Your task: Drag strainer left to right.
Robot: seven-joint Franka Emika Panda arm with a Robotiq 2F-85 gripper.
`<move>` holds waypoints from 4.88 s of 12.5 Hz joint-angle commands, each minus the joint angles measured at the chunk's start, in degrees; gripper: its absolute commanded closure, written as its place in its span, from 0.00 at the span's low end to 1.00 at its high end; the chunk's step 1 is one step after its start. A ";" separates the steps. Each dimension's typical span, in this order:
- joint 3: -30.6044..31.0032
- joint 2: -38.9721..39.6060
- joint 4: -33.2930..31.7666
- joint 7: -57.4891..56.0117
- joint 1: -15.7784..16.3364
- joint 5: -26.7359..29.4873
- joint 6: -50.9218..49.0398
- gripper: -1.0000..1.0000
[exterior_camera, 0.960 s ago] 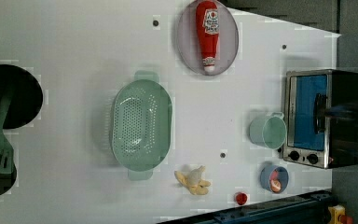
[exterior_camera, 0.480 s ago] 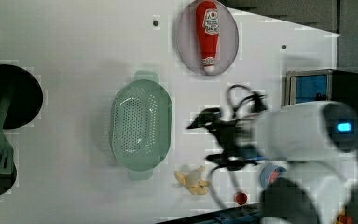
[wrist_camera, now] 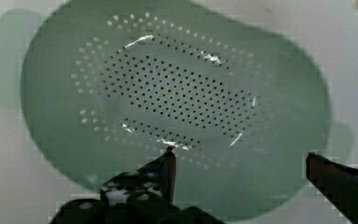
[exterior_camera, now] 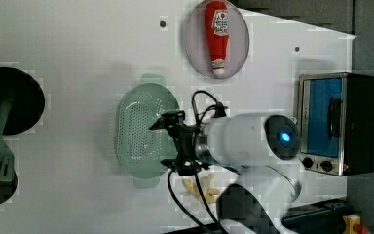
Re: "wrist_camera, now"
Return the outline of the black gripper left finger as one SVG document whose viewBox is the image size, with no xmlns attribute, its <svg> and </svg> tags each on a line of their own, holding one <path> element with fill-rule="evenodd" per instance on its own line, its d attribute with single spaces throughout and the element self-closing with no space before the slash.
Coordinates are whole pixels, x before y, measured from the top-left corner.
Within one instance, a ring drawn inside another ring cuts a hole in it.
<svg viewBox="0 0 358 224">
<path fill-rule="evenodd" d="M 154 193 L 172 202 L 175 178 L 176 156 L 174 147 L 167 147 L 158 158 L 147 163 L 135 172 L 124 172 L 101 185 L 101 200 L 113 207 L 126 203 L 132 194 Z"/>
</svg>

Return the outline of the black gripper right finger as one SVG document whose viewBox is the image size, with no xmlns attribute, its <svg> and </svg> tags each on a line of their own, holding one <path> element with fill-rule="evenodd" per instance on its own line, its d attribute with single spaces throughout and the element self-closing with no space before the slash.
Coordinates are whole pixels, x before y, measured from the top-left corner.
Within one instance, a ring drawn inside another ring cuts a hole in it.
<svg viewBox="0 0 358 224">
<path fill-rule="evenodd" d="M 306 177 L 352 224 L 358 224 L 358 169 L 310 153 Z"/>
</svg>

